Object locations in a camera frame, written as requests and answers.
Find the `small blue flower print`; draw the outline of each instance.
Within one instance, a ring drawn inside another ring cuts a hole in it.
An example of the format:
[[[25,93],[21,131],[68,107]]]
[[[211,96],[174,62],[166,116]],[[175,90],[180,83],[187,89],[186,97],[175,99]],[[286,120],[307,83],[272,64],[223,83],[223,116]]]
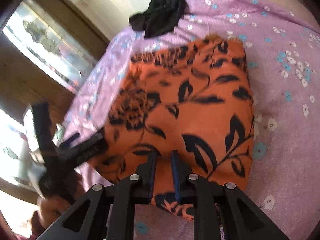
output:
[[[239,39],[241,40],[241,41],[245,41],[246,39],[247,39],[247,36],[246,35],[239,35]]]
[[[279,63],[282,63],[282,62],[283,62],[283,59],[282,59],[280,56],[276,57],[276,60],[277,60]]]
[[[290,65],[288,65],[287,63],[284,63],[284,64],[283,64],[283,68],[284,68],[286,71],[291,71],[291,67],[290,67]]]
[[[254,68],[254,67],[257,67],[258,64],[255,63],[255,62],[248,62],[248,68]]]
[[[283,52],[283,51],[279,51],[279,52],[278,52],[278,56],[280,56],[280,57],[286,57],[286,54],[285,54],[285,52]]]
[[[304,77],[308,82],[311,82],[311,77],[309,74],[305,74]]]
[[[286,93],[284,93],[284,96],[285,96],[285,100],[287,100],[288,102],[290,102],[291,101],[291,94],[290,94],[290,92],[289,91],[287,91]]]
[[[255,160],[261,160],[262,157],[266,154],[266,145],[262,142],[255,143],[253,146],[252,158]]]
[[[306,67],[306,68],[304,69],[304,71],[305,71],[307,74],[311,74],[311,70],[310,70],[309,67]]]
[[[125,73],[118,74],[118,80],[123,79],[125,77]]]
[[[136,230],[138,231],[138,233],[142,234],[142,235],[146,235],[149,231],[149,228],[146,226],[145,223],[143,222],[137,222],[134,224],[134,227],[136,228]]]

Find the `hand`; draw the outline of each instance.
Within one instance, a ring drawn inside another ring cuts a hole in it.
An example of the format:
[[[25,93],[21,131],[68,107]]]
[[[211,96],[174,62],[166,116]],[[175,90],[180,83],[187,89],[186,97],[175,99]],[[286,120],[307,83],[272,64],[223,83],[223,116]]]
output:
[[[84,194],[84,188],[82,186],[82,176],[77,173],[77,189],[73,197],[79,198]],[[65,199],[55,195],[46,199],[38,197],[37,205],[40,208],[38,211],[39,220],[41,225],[47,229],[55,220],[58,219],[69,207],[70,203]]]

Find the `black leaf pattern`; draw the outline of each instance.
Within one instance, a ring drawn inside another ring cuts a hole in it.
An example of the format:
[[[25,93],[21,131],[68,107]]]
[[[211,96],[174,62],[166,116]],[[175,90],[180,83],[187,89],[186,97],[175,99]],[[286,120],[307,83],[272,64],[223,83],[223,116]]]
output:
[[[193,87],[189,84],[189,79],[183,82],[180,85],[179,92],[178,92],[178,101],[182,103],[188,98],[193,92]]]
[[[149,155],[152,150],[140,150],[140,151],[134,151],[133,154],[135,155]]]
[[[231,60],[231,62],[232,62],[233,64],[235,64],[236,66],[240,67],[241,63],[243,62],[243,59],[242,59],[242,58],[233,58],[233,59]]]
[[[172,70],[171,74],[172,74],[172,76],[181,76],[182,75],[181,71],[178,69]]]
[[[168,109],[168,111],[174,115],[174,117],[178,118],[179,116],[179,108],[176,105],[172,105],[172,106],[165,106],[165,109]]]
[[[193,64],[194,59],[195,59],[194,57],[189,58],[189,59],[187,60],[187,65]]]
[[[169,87],[171,86],[171,83],[165,81],[165,80],[160,80],[159,81],[159,85],[162,86],[162,87]]]
[[[198,50],[199,50],[198,47],[195,44],[193,45],[193,50],[195,51],[195,53],[197,53]]]
[[[161,137],[163,137],[165,139],[164,132],[158,127],[150,126],[149,128],[147,128],[147,131],[150,132],[150,133],[159,135],[159,136],[161,136]]]
[[[237,174],[238,176],[242,177],[242,178],[245,178],[245,170],[244,170],[244,166],[242,164],[242,161],[240,158],[235,158],[236,160],[239,161],[239,165],[240,165],[240,168],[238,168],[238,166],[236,165],[236,162],[235,161],[232,161],[231,162],[231,165],[232,165],[232,169],[233,171],[235,172],[235,174]]]
[[[205,164],[205,161],[198,147],[202,148],[203,151],[209,157],[213,170],[217,168],[218,165],[217,165],[216,156],[213,150],[211,149],[211,147],[204,140],[192,134],[182,134],[182,137],[183,137],[187,152],[189,153],[193,152],[197,165],[199,165],[199,167],[202,168],[205,173],[208,173],[208,168],[207,168],[207,165]]]
[[[194,75],[196,78],[199,78],[202,80],[207,80],[208,85],[210,84],[210,75],[209,74],[207,74],[205,72],[201,72],[200,70],[197,70],[196,68],[191,69],[191,74]]]
[[[126,169],[126,167],[127,167],[127,164],[125,163],[125,159],[123,159],[123,162],[122,163],[120,163],[120,170],[121,170],[121,172],[124,172],[125,171],[125,169]]]
[[[209,104],[209,103],[222,103],[224,102],[224,99],[218,98],[217,96],[209,96],[209,97],[193,98],[192,101],[195,101],[200,104]]]
[[[218,44],[218,50],[224,54],[228,54],[228,47],[229,44],[226,41],[223,41],[220,44]]]
[[[156,147],[154,147],[153,145],[148,144],[148,143],[135,144],[133,147],[134,147],[134,148],[140,148],[140,150],[137,150],[137,151],[134,151],[134,152],[133,152],[133,154],[136,154],[136,155],[137,155],[138,153],[140,153],[140,152],[144,153],[144,155],[147,155],[147,154],[146,154],[146,151],[148,151],[149,153],[151,153],[152,151],[155,151],[158,156],[161,156],[161,153],[159,152],[159,150],[158,150]]]
[[[248,99],[252,100],[252,97],[249,95],[247,90],[241,86],[238,88],[238,90],[234,90],[232,92],[232,95],[241,100],[248,100]]]
[[[150,71],[149,73],[147,73],[146,77],[150,78],[150,77],[155,77],[157,75],[159,75],[158,71]]]
[[[116,142],[120,136],[120,132],[118,129],[115,129],[113,132],[113,140]]]
[[[210,68],[218,68],[221,67],[223,65],[224,62],[227,62],[228,60],[226,60],[225,58],[221,58],[218,59],[217,61],[215,61],[214,63],[210,64]]]
[[[208,54],[207,56],[205,56],[204,60],[202,61],[202,63],[208,62],[210,59],[210,54]]]
[[[241,121],[236,115],[233,115],[230,119],[230,133],[224,139],[226,145],[226,152],[228,152],[233,144],[235,138],[235,131],[238,133],[238,143],[240,144],[244,141],[245,129]]]
[[[109,166],[111,163],[114,163],[118,158],[119,158],[119,156],[110,156],[106,160],[104,160],[102,162],[102,164]]]
[[[230,81],[238,81],[240,80],[237,76],[234,76],[234,75],[222,75],[222,76],[219,76],[215,82],[219,83],[219,84],[222,84],[222,83],[227,83],[227,82],[230,82]]]

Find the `small white flower print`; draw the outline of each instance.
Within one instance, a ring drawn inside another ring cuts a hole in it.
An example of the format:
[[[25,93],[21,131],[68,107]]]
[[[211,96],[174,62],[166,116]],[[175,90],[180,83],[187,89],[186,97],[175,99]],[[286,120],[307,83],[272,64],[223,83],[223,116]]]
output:
[[[288,72],[283,70],[281,71],[281,75],[284,77],[284,78],[287,78],[289,76]]]
[[[248,41],[248,42],[245,43],[245,46],[247,48],[252,48],[252,43]]]
[[[209,5],[209,6],[211,5],[211,1],[210,1],[210,0],[205,0],[204,3],[205,3],[206,5]]]
[[[303,105],[302,111],[303,111],[303,116],[304,116],[304,117],[307,117],[308,114],[309,114],[309,107],[307,106],[307,104],[304,104],[304,105]]]
[[[294,60],[293,57],[287,57],[287,60],[291,65],[295,65],[295,63],[296,63],[296,61]]]
[[[307,87],[308,86],[308,82],[303,78],[301,79],[301,84],[303,87]]]
[[[236,39],[237,38],[237,36],[235,36],[235,35],[233,35],[233,34],[231,34],[231,35],[228,35],[228,40],[231,40],[231,39]]]
[[[265,198],[261,207],[266,210],[272,210],[274,205],[275,205],[275,199],[274,199],[273,195],[270,195]]]
[[[300,61],[298,61],[297,66],[298,66],[300,71],[304,71],[303,64]]]
[[[254,121],[255,122],[262,122],[262,114],[255,114]]]
[[[258,102],[259,102],[259,100],[257,99],[256,96],[252,97],[252,101],[253,101],[252,105],[254,105],[254,106],[256,106],[258,104]]]
[[[255,124],[253,128],[253,140],[255,140],[259,134],[260,134],[259,127],[258,125]]]
[[[296,69],[296,76],[301,79],[302,78],[302,74],[301,74],[301,71]]]
[[[278,122],[274,118],[270,118],[268,121],[268,129],[270,131],[274,131],[276,128],[278,128]]]
[[[311,103],[313,103],[313,104],[314,104],[315,101],[316,101],[314,96],[310,96],[309,99],[310,99]]]
[[[116,79],[115,79],[115,78],[112,78],[112,79],[110,80],[110,85],[113,85],[115,82],[116,82]]]

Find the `lavender floral bedsheet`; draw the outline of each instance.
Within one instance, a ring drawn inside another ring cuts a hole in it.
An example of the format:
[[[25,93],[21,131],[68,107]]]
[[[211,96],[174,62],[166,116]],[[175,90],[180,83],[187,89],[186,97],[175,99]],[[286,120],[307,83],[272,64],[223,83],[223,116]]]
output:
[[[65,117],[65,138],[79,131],[84,140],[104,124],[131,54],[180,46],[208,33],[238,37],[247,53],[256,116],[246,193],[291,240],[306,239],[320,219],[320,29],[262,0],[186,2],[174,32],[145,40],[129,27],[111,41]],[[86,188],[110,184],[87,164],[78,170]],[[139,206],[135,238],[193,239],[193,225]]]

